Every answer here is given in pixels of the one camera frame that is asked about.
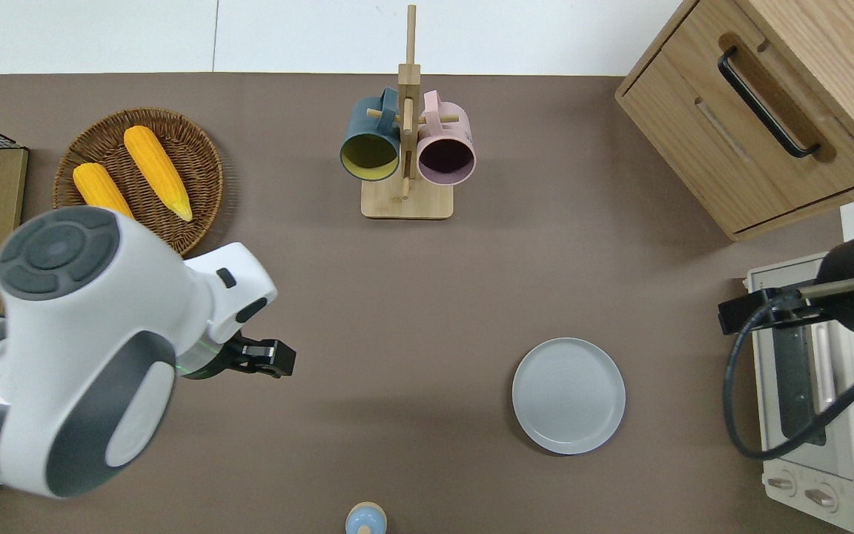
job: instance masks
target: pink mug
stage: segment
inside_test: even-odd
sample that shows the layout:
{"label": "pink mug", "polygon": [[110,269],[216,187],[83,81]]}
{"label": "pink mug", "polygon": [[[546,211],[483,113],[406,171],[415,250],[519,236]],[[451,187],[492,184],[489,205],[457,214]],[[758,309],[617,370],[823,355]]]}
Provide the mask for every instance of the pink mug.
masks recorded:
{"label": "pink mug", "polygon": [[[457,115],[456,122],[441,122],[442,115]],[[470,119],[459,105],[441,102],[437,91],[424,94],[426,125],[417,132],[417,170],[427,182],[457,185],[477,168]]]}

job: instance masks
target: plate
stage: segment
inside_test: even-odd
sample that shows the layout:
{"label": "plate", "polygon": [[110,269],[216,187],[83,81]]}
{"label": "plate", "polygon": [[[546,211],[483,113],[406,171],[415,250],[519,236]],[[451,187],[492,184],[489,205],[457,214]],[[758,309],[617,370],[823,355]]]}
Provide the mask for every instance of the plate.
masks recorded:
{"label": "plate", "polygon": [[605,351],[575,337],[541,343],[512,379],[512,408],[544,449],[580,454],[613,436],[624,415],[624,381]]}
{"label": "plate", "polygon": [[[193,220],[184,222],[157,199],[125,147],[125,131],[150,128],[163,145],[190,197]],[[223,163],[206,132],[177,112],[136,108],[109,115],[68,146],[55,175],[53,205],[84,205],[72,173],[81,163],[101,163],[114,179],[138,223],[150,228],[173,250],[186,254],[203,239],[216,219],[223,197]]]}

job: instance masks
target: mug handle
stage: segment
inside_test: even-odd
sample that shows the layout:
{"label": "mug handle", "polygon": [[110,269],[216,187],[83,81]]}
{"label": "mug handle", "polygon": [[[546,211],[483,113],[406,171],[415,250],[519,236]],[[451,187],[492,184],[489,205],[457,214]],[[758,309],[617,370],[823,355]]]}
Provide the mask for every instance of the mug handle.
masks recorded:
{"label": "mug handle", "polygon": [[377,119],[377,131],[390,133],[391,128],[394,127],[394,117],[397,117],[397,89],[384,88],[384,92],[380,94],[380,118]]}
{"label": "mug handle", "polygon": [[437,136],[443,133],[440,125],[440,94],[437,91],[424,93],[424,120],[427,122],[427,133]]}

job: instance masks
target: oven knob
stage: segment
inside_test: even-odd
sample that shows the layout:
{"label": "oven knob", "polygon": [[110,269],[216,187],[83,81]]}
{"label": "oven knob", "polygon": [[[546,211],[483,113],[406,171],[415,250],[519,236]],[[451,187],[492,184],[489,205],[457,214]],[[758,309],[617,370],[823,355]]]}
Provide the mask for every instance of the oven knob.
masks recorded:
{"label": "oven knob", "polygon": [[796,479],[790,471],[783,469],[778,475],[772,477],[764,475],[764,482],[767,486],[775,487],[789,497],[796,495]]}
{"label": "oven knob", "polygon": [[820,484],[818,489],[807,489],[806,497],[830,512],[839,510],[839,501],[836,499],[836,492],[829,484]]}
{"label": "oven knob", "polygon": [[767,484],[773,487],[779,487],[780,490],[792,490],[792,481],[785,478],[770,478],[767,479]]}

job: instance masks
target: wooden base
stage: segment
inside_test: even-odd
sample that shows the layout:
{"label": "wooden base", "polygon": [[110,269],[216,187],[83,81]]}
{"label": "wooden base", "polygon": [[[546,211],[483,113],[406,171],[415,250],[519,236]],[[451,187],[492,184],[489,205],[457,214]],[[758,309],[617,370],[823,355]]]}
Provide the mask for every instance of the wooden base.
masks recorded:
{"label": "wooden base", "polygon": [[362,182],[362,215],[369,219],[443,220],[454,215],[453,186],[435,185],[417,177],[410,180],[410,195],[403,195],[403,170],[380,182]]}

